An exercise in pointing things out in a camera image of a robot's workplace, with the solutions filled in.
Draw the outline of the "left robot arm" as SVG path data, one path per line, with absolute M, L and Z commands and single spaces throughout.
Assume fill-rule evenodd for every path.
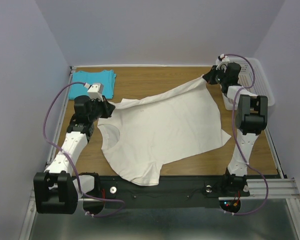
M 40 214 L 73 214 L 84 194 L 101 194 L 99 175 L 74 170 L 83 149 L 90 142 L 99 118 L 111 117 L 115 106 L 105 96 L 91 99 L 81 95 L 74 99 L 74 113 L 66 129 L 62 146 L 44 172 L 33 179 L 36 210 Z

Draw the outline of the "white t-shirt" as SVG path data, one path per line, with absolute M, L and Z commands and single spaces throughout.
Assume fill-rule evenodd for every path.
M 97 127 L 112 170 L 139 186 L 156 186 L 163 165 L 221 148 L 230 139 L 202 77 L 161 94 L 123 99 Z

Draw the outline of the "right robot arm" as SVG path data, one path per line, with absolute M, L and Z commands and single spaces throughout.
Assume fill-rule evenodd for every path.
M 248 192 L 247 174 L 256 140 L 268 123 L 268 98 L 249 92 L 238 83 L 241 66 L 235 62 L 213 65 L 203 76 L 209 85 L 220 85 L 223 95 L 232 100 L 232 130 L 235 147 L 220 182 L 225 195 Z

